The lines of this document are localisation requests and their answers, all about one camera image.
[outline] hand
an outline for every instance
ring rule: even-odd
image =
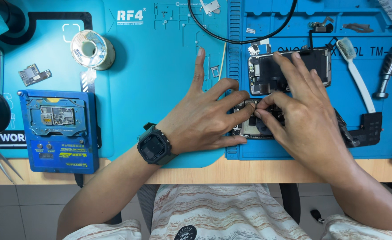
[[[294,64],[279,52],[273,54],[273,59],[288,80],[293,97],[274,92],[257,104],[254,114],[295,160],[321,176],[346,162],[355,163],[342,140],[335,111],[316,69],[309,71],[298,52],[292,54]],[[272,104],[282,109],[285,126],[265,110]]]
[[[185,97],[172,111],[156,125],[171,143],[174,154],[197,150],[211,150],[220,147],[245,144],[242,136],[223,136],[234,126],[248,120],[255,105],[227,114],[235,105],[249,98],[247,91],[239,91],[239,83],[223,78],[209,91],[202,91],[205,77],[203,62],[205,50],[199,49],[193,82]],[[226,90],[235,90],[217,100]]]

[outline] brush bristles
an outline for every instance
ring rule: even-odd
[[[356,57],[356,51],[353,48],[353,44],[348,38],[343,38],[337,41],[337,47],[347,59],[353,59]]]

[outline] striped shirt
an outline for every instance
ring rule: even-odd
[[[267,184],[161,185],[153,209],[150,240],[304,240],[310,237],[270,196]],[[65,240],[140,240],[140,223],[96,224]],[[392,239],[392,231],[332,215],[322,240]]]

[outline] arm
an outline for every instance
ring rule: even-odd
[[[239,112],[227,114],[233,106],[248,99],[249,94],[238,90],[236,80],[227,78],[221,79],[209,91],[202,91],[204,59],[205,51],[201,48],[187,95],[156,125],[171,143],[172,153],[177,155],[246,143],[242,136],[223,135],[249,119],[255,105],[247,105]],[[228,89],[235,91],[217,101]],[[129,203],[159,167],[147,164],[133,146],[98,172],[67,203],[58,219],[57,239],[63,239],[82,227],[110,220]]]
[[[392,230],[392,195],[354,161],[346,148],[316,70],[308,71],[297,52],[292,54],[293,64],[278,52],[273,58],[293,97],[282,92],[270,94],[254,114],[295,160],[331,184],[346,214],[367,226]],[[264,110],[272,104],[283,110],[284,127]]]

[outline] solder wire spool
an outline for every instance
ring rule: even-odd
[[[106,70],[116,58],[111,42],[92,30],[78,32],[70,43],[70,51],[77,63],[95,70]]]

